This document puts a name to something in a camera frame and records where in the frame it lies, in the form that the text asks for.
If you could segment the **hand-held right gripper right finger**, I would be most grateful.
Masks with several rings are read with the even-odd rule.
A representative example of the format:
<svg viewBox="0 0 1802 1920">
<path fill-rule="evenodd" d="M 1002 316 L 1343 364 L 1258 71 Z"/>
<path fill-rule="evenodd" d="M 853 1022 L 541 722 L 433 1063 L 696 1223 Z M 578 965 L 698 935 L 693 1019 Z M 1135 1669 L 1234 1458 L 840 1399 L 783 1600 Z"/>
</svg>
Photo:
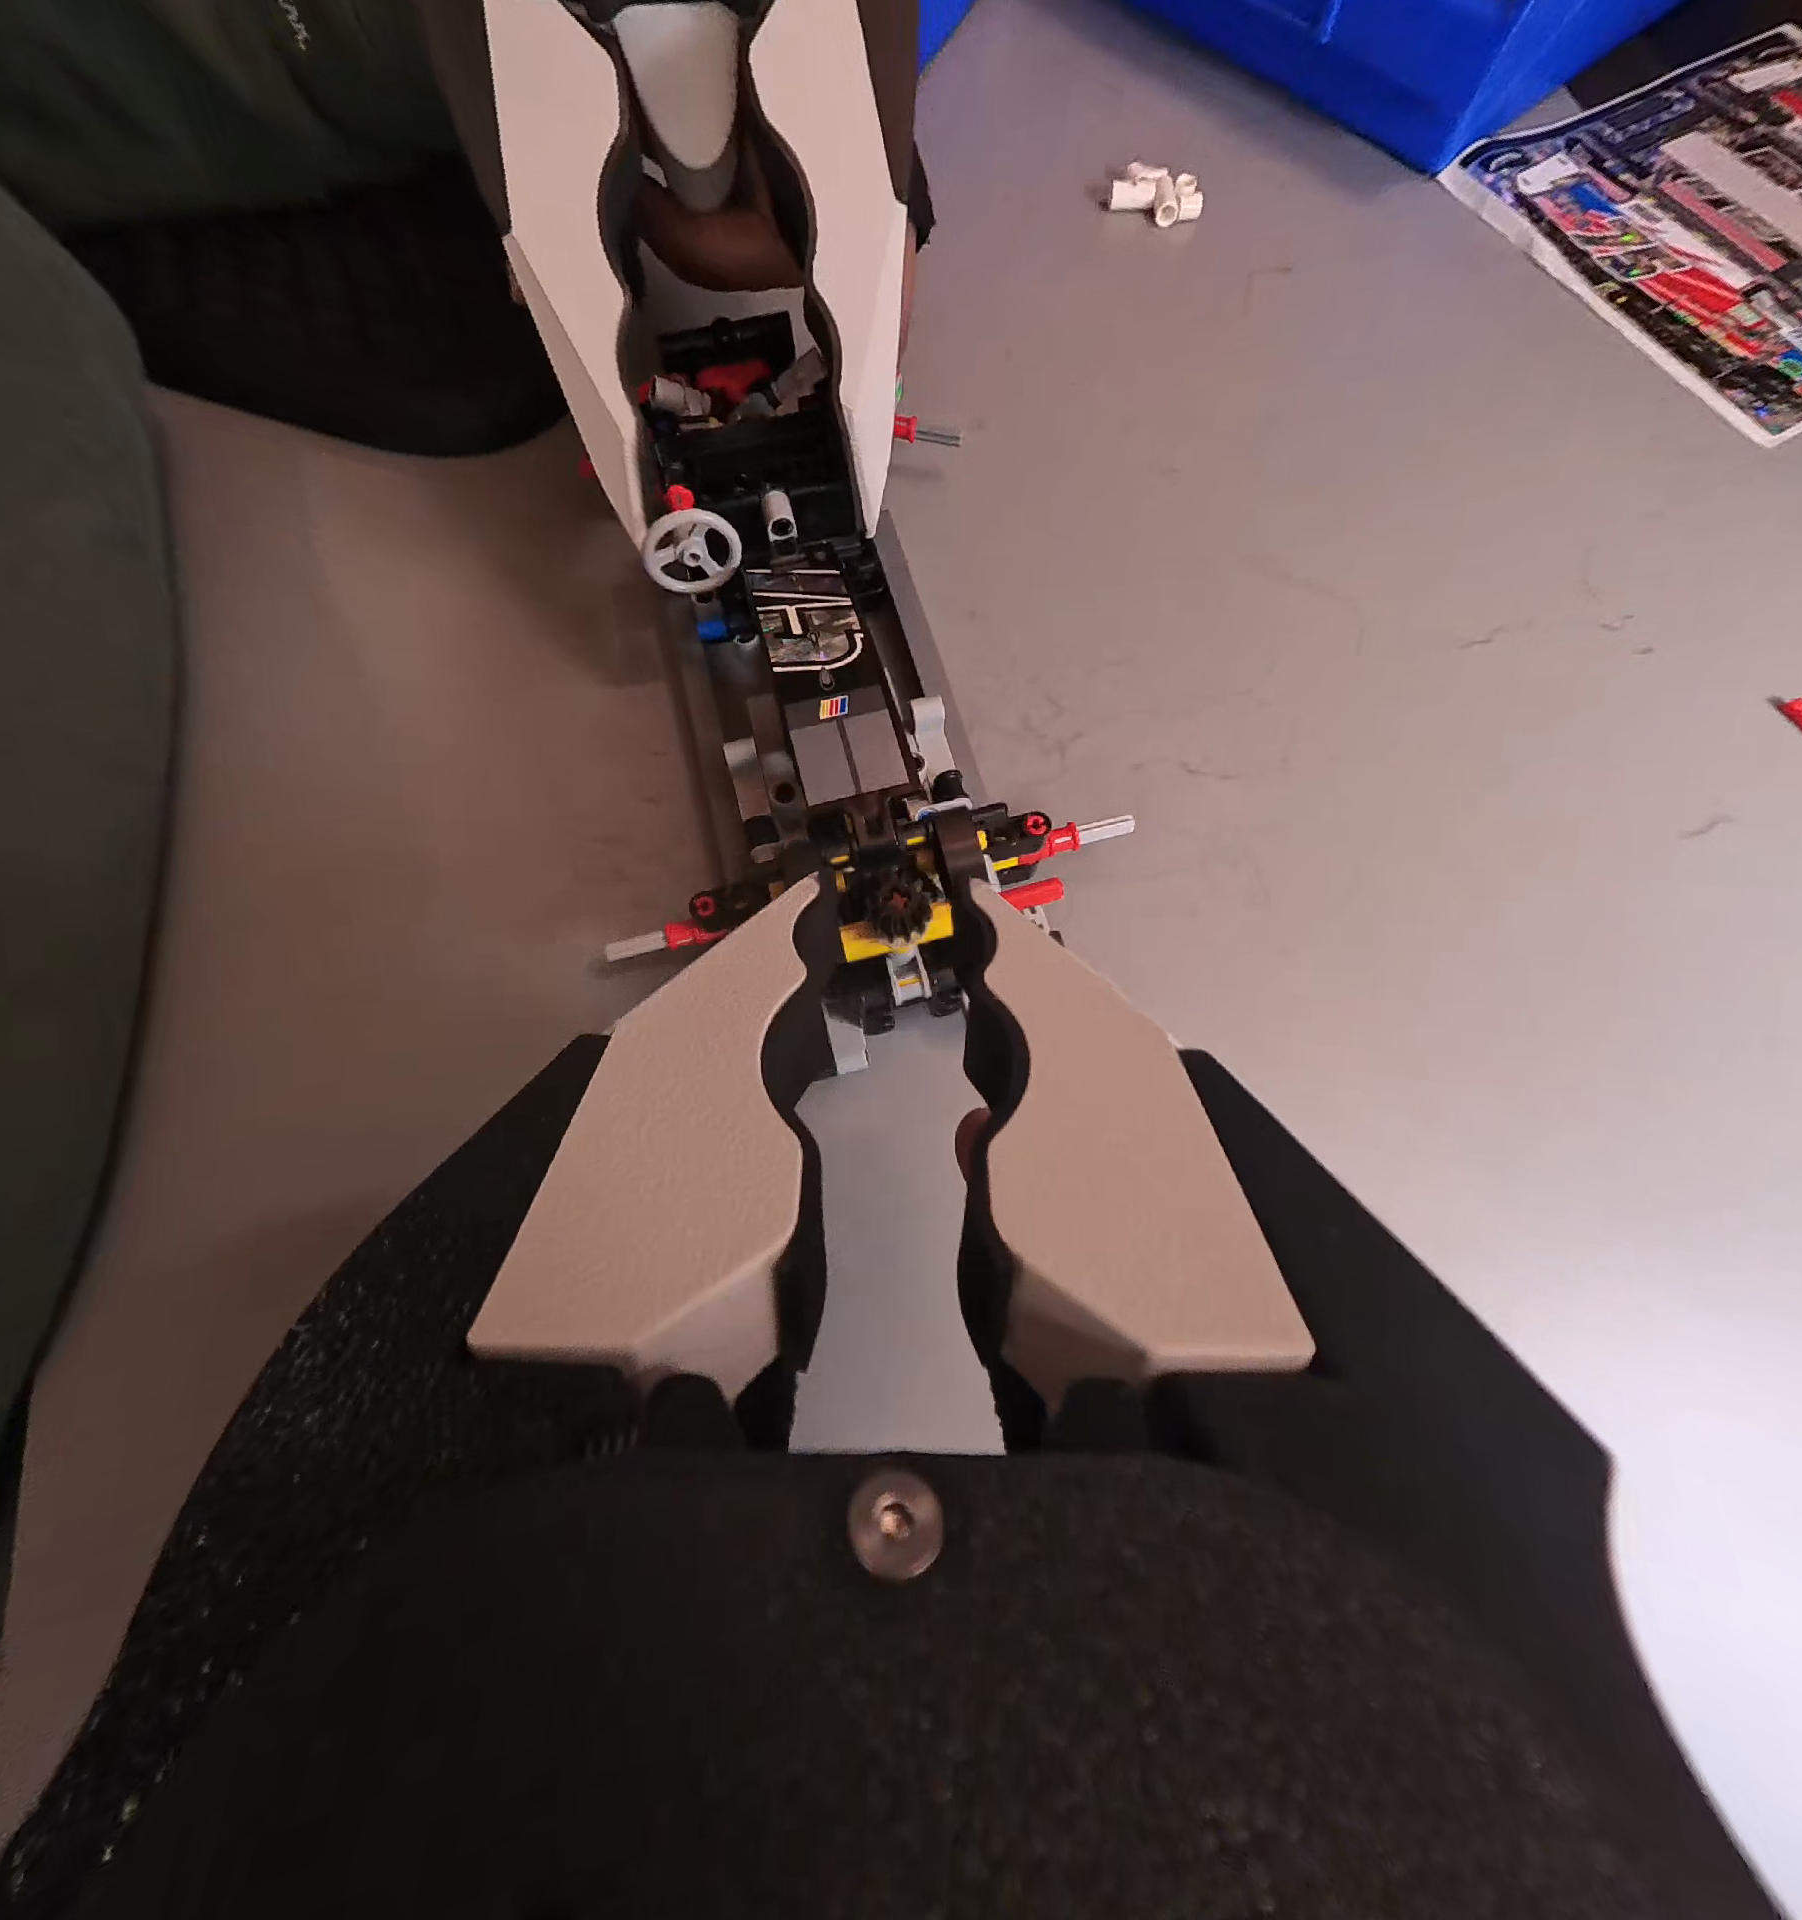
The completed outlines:
<svg viewBox="0 0 1802 1920">
<path fill-rule="evenodd" d="M 1173 1036 L 982 879 L 965 998 L 991 1111 L 965 1212 L 984 1364 L 1035 1405 L 1305 1374 L 1317 1340 Z"/>
</svg>

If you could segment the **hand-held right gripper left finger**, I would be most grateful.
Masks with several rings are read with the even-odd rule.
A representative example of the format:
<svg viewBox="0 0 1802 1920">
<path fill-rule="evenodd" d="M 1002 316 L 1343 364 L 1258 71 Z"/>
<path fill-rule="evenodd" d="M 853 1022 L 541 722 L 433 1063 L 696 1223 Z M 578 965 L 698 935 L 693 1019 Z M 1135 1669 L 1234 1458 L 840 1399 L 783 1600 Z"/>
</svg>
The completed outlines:
<svg viewBox="0 0 1802 1920">
<path fill-rule="evenodd" d="M 468 1332 L 483 1360 L 610 1367 L 728 1397 L 780 1353 L 774 1269 L 805 1151 L 767 1045 L 811 981 L 816 873 L 659 986 L 609 1033 Z"/>
</svg>

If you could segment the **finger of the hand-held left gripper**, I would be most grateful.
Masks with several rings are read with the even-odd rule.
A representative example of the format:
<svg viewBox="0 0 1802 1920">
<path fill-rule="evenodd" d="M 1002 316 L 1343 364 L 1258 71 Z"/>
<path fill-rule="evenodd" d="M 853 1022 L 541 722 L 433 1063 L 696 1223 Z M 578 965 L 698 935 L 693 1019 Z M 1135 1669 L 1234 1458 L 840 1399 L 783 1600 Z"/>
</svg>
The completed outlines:
<svg viewBox="0 0 1802 1920">
<path fill-rule="evenodd" d="M 914 231 L 919 4 L 772 2 L 749 67 L 809 208 L 806 288 L 833 331 L 858 523 L 873 533 L 892 462 Z"/>
<path fill-rule="evenodd" d="M 632 158 L 610 35 L 559 2 L 486 2 L 509 230 L 505 252 L 559 390 L 635 546 L 651 521 L 645 426 L 624 372 L 631 293 L 604 188 Z"/>
</svg>

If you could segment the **lego car chassis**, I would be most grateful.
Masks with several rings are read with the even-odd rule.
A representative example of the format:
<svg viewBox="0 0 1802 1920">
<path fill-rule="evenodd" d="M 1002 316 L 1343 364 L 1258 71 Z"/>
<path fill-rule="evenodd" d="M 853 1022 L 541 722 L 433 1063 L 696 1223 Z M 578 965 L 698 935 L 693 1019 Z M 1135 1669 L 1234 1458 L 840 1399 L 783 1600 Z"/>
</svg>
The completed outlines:
<svg viewBox="0 0 1802 1920">
<path fill-rule="evenodd" d="M 720 873 L 602 955 L 711 949 L 812 856 L 840 928 L 823 992 L 835 1072 L 864 1069 L 901 1014 L 965 1010 L 934 821 L 969 819 L 988 884 L 1048 932 L 1067 892 L 1054 862 L 1137 819 L 1058 819 L 971 783 L 947 680 L 914 649 L 909 580 L 863 519 L 835 372 L 789 311 L 661 336 L 635 405 L 659 505 L 643 564 L 677 608 L 677 689 Z"/>
</svg>

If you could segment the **white lego connector piece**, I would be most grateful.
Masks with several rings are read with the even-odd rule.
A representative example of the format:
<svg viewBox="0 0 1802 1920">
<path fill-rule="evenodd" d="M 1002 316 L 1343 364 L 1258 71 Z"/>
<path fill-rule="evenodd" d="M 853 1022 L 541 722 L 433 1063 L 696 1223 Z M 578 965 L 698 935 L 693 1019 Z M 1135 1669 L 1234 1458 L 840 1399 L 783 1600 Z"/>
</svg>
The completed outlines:
<svg viewBox="0 0 1802 1920">
<path fill-rule="evenodd" d="M 1157 230 L 1199 222 L 1205 213 L 1205 190 L 1199 173 L 1131 158 L 1109 173 L 1099 204 L 1106 213 L 1147 218 Z"/>
</svg>

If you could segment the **black mesh chair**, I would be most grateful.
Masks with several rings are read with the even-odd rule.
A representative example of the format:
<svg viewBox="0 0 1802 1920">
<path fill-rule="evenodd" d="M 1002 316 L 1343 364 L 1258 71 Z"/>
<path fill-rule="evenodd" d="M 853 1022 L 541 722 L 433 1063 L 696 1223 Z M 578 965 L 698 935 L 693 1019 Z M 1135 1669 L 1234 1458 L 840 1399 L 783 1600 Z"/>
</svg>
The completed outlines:
<svg viewBox="0 0 1802 1920">
<path fill-rule="evenodd" d="M 571 412 L 462 158 L 308 204 L 56 237 L 170 394 L 428 459 L 517 447 Z"/>
</svg>

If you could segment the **blue plastic bin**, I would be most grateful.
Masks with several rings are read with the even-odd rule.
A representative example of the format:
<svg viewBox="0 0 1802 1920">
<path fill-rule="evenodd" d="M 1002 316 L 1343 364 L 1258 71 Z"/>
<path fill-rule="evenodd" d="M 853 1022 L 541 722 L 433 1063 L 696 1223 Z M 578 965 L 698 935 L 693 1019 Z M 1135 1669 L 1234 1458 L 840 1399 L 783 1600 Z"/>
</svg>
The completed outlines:
<svg viewBox="0 0 1802 1920">
<path fill-rule="evenodd" d="M 1081 63 L 1226 88 L 1432 175 L 1676 11 L 1674 2 L 924 4 L 923 61 L 1046 27 Z"/>
</svg>

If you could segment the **holographic sticker sheet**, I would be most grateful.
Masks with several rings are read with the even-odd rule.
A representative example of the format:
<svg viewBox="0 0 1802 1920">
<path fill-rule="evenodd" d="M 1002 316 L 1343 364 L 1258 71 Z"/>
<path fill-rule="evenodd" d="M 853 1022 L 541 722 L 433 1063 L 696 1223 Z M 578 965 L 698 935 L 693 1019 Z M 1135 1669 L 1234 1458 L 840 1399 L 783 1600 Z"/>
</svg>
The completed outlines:
<svg viewBox="0 0 1802 1920">
<path fill-rule="evenodd" d="M 1439 184 L 1745 438 L 1802 436 L 1802 27 L 1771 26 Z"/>
</svg>

